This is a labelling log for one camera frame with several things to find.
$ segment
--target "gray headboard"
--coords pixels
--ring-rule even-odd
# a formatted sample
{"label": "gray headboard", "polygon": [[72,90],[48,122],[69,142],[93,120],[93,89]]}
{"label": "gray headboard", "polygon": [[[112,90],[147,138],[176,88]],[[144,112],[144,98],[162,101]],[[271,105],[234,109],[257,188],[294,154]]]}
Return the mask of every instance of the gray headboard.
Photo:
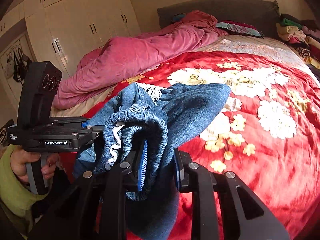
{"label": "gray headboard", "polygon": [[255,26],[266,37],[278,38],[276,23],[279,21],[279,7],[276,1],[263,0],[193,0],[158,8],[161,28],[171,23],[179,13],[200,10],[217,18],[218,22],[231,20]]}

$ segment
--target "hand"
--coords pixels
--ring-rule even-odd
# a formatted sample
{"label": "hand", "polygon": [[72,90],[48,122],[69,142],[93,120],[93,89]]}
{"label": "hand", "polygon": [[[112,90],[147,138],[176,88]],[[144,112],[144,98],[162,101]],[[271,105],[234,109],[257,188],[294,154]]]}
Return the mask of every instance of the hand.
{"label": "hand", "polygon": [[[27,184],[29,182],[27,175],[26,163],[36,162],[40,159],[40,153],[26,152],[22,148],[16,148],[10,157],[10,165],[13,173],[17,176],[20,182]],[[41,171],[45,179],[50,179],[54,175],[56,162],[59,161],[59,155],[53,153],[48,156],[47,163],[42,167]]]}

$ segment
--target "camera lens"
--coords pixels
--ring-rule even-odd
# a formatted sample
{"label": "camera lens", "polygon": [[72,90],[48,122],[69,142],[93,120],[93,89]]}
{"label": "camera lens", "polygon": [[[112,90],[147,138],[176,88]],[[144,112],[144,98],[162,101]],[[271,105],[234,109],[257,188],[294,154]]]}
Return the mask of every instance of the camera lens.
{"label": "camera lens", "polygon": [[54,88],[54,84],[56,83],[56,77],[52,77],[50,79],[50,84],[49,84],[49,91],[52,91],[52,89]]}
{"label": "camera lens", "polygon": [[48,83],[49,83],[49,75],[47,74],[47,75],[45,75],[44,78],[43,78],[42,87],[43,87],[43,88],[46,88],[47,85],[48,85]]}
{"label": "camera lens", "polygon": [[54,86],[54,90],[57,90],[59,87],[59,80],[57,80],[56,85]]}

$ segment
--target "beige bedding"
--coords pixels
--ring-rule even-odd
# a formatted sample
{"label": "beige bedding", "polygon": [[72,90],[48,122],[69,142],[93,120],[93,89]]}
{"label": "beige bedding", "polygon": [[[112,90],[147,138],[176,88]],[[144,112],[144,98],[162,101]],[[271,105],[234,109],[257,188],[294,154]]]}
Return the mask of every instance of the beige bedding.
{"label": "beige bedding", "polygon": [[[220,37],[216,42],[196,51],[228,51],[233,53],[249,53],[266,57],[276,62],[285,63],[309,74],[320,87],[319,81],[308,66],[284,43],[272,38],[259,39],[255,37],[229,35]],[[67,110],[51,109],[51,116],[81,116],[87,113],[97,103],[102,102],[111,94],[115,86],[107,88],[102,93],[79,103]]]}
{"label": "beige bedding", "polygon": [[85,102],[79,103],[76,106],[66,109],[66,110],[59,110],[54,107],[51,108],[51,116],[81,116],[87,113],[93,106],[97,103],[102,102],[106,99],[107,96],[111,94],[115,86],[107,88],[105,91],[101,92],[98,95],[88,99]]}

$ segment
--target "denim jeans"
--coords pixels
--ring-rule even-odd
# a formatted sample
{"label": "denim jeans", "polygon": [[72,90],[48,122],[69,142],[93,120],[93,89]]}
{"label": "denim jeans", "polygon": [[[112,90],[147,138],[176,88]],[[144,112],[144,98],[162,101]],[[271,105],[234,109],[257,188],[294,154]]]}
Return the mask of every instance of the denim jeans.
{"label": "denim jeans", "polygon": [[127,192],[127,224],[143,239],[166,239],[176,220],[178,193],[173,184],[174,149],[198,136],[221,111],[230,94],[225,84],[174,84],[159,89],[132,83],[108,101],[87,125],[103,125],[103,140],[78,153],[74,176],[110,169],[123,160],[135,135],[148,140],[145,186]]}

